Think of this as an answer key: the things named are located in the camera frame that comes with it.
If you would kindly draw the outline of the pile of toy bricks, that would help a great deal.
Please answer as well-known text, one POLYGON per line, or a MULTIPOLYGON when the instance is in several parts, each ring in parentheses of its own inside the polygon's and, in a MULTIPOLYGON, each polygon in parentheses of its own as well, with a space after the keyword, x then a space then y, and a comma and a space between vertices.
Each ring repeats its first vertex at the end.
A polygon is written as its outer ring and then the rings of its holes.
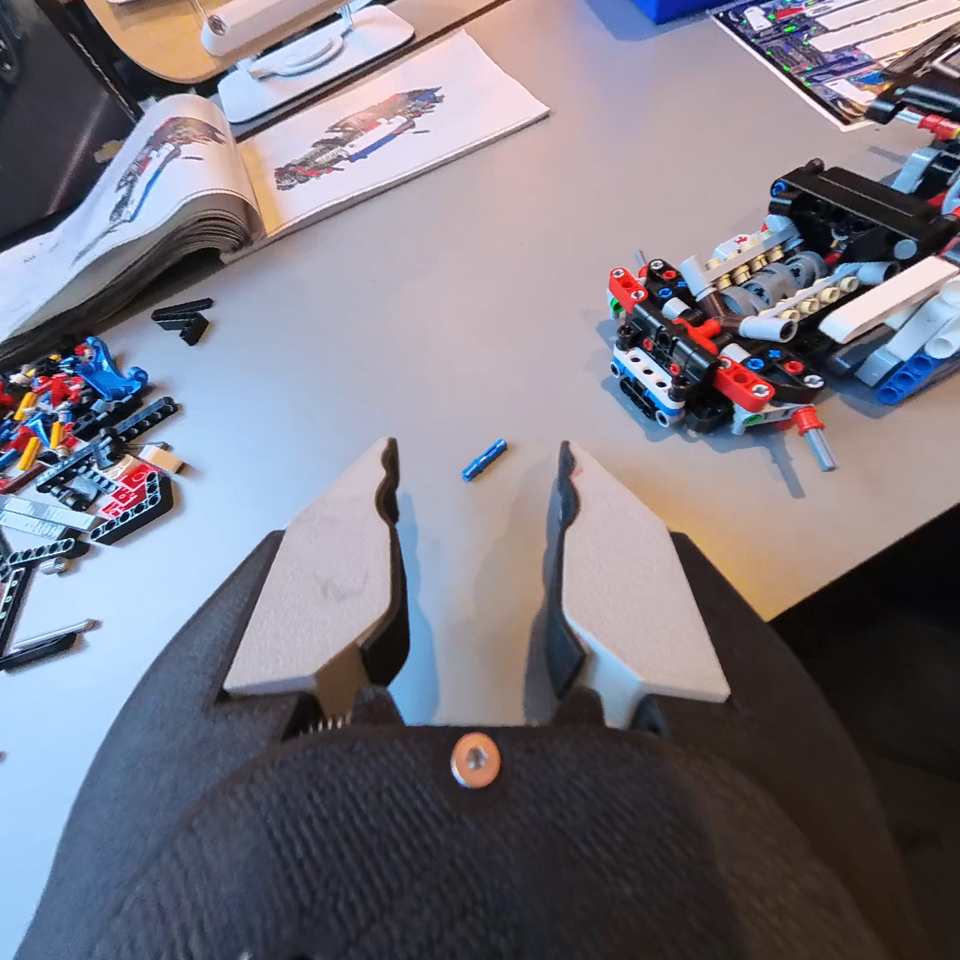
POLYGON ((37 574, 66 574, 92 548, 117 546, 174 507, 183 464, 168 445, 142 439, 180 404, 150 399, 150 377, 134 396, 102 399, 74 373, 86 339, 2 375, 3 672, 66 653, 94 627, 85 620, 15 641, 37 574))

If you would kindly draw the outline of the blue wishbone brick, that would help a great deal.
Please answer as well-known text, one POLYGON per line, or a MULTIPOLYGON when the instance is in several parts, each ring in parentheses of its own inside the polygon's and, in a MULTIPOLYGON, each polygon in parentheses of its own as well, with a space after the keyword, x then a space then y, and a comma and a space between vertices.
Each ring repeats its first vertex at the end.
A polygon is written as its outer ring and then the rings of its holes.
POLYGON ((77 344, 74 354, 75 376, 107 402, 126 400, 149 384, 149 374, 141 367, 131 366, 126 373, 121 371, 106 344, 97 337, 87 337, 77 344))

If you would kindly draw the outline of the grey desk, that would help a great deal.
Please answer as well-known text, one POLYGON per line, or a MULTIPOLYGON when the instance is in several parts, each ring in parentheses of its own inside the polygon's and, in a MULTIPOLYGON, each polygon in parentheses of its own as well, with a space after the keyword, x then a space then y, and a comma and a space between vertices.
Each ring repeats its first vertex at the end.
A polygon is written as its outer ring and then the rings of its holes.
POLYGON ((174 510, 60 577, 16 637, 94 618, 72 653, 2 674, 2 958, 29 929, 114 720, 164 646, 266 534, 374 441, 398 442, 407 722, 550 712, 539 654, 564 440, 690 536, 771 619, 958 503, 958 378, 878 412, 833 394, 840 467, 795 432, 660 434, 608 379, 609 270, 754 231, 775 178, 868 177, 923 141, 842 131, 714 23, 611 32, 586 2, 506 2, 467 27, 550 108, 519 133, 181 280, 103 332, 182 406, 174 510), (196 345, 152 319, 211 298, 196 345), (462 470, 498 439, 479 477, 462 470))

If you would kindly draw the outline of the open instruction booklet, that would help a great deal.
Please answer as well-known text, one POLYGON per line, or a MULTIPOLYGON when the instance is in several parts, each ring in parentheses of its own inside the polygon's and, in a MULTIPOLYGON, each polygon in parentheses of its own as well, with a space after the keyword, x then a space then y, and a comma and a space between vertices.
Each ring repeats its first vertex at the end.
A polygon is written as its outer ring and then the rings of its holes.
POLYGON ((243 140, 210 99, 162 99, 71 215, 2 253, 2 363, 111 317, 199 251, 241 258, 547 114, 464 30, 243 140))

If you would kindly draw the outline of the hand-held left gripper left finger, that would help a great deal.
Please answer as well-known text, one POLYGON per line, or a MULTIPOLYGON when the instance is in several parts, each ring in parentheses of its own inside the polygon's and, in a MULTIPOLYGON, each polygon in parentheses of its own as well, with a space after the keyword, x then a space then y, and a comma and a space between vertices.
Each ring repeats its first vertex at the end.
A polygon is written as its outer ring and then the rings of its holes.
POLYGON ((378 439, 283 533, 223 682, 232 698, 308 693, 324 719, 387 688, 409 656, 397 532, 400 457, 378 439))

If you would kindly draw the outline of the toy brick car model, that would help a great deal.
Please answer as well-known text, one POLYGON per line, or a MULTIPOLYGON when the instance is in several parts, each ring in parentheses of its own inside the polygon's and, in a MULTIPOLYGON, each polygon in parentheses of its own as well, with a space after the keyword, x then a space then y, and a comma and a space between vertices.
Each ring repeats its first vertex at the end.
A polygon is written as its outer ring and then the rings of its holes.
POLYGON ((958 373, 958 72, 901 73, 867 116, 931 136, 892 184, 812 158, 708 261, 610 271, 609 371, 648 421, 795 428, 829 473, 817 403, 836 379, 893 406, 958 373))

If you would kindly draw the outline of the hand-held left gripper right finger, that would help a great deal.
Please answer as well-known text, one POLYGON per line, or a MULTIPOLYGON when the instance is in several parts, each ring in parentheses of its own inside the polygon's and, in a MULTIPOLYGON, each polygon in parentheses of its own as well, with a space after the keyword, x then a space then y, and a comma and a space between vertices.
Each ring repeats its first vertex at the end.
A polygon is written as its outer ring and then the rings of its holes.
POLYGON ((558 699, 592 690, 628 729, 650 696, 726 703, 731 688, 666 524, 594 456, 558 453, 546 663, 558 699))

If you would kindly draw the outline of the black angled brick beam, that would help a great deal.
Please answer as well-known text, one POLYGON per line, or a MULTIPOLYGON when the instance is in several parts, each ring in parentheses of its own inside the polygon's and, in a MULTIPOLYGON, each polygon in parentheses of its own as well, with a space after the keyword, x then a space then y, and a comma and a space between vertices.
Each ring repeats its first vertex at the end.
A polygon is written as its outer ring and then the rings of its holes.
POLYGON ((199 310, 157 315, 152 319, 162 330, 177 333, 179 339, 191 347, 200 342, 210 325, 210 321, 199 310))

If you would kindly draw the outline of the blue brick pin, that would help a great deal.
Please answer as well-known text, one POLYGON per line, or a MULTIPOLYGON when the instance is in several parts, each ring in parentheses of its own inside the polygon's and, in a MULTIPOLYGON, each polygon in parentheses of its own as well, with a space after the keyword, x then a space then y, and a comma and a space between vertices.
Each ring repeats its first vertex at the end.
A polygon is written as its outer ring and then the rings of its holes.
POLYGON ((480 455, 474 458, 462 471, 462 479, 465 482, 472 482, 483 474, 493 463, 508 450, 508 442, 504 438, 498 438, 480 455))

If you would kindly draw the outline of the wooden document stand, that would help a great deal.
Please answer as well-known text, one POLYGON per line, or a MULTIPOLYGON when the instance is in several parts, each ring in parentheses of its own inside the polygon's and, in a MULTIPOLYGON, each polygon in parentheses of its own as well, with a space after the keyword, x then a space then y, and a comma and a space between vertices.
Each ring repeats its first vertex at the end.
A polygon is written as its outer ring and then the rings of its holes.
POLYGON ((361 75, 414 40, 390 7, 346 1, 86 2, 109 38, 156 77, 219 78, 234 127, 294 112, 316 91, 361 75))

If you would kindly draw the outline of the holographic sticker sheet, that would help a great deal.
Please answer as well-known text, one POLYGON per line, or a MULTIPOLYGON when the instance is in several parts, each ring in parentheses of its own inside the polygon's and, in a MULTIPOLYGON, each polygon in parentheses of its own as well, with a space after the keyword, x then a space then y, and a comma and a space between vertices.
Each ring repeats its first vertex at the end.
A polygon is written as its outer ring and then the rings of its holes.
POLYGON ((734 2, 713 21, 841 128, 865 124, 898 72, 958 76, 957 1, 734 2))

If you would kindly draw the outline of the toy car set box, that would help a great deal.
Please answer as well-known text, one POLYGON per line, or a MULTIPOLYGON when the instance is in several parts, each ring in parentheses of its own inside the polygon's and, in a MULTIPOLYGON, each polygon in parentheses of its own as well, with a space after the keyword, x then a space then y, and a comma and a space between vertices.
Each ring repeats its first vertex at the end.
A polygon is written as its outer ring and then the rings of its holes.
POLYGON ((62 2, 2 2, 2 248, 74 210, 141 115, 62 2))

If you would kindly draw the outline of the blue storage bin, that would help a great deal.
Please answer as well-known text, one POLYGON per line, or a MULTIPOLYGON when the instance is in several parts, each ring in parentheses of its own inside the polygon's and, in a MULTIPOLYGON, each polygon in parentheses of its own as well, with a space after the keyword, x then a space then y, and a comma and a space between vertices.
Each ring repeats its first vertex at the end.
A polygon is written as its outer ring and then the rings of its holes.
POLYGON ((639 35, 647 29, 677 27, 729 6, 729 1, 586 1, 585 4, 615 34, 639 35))

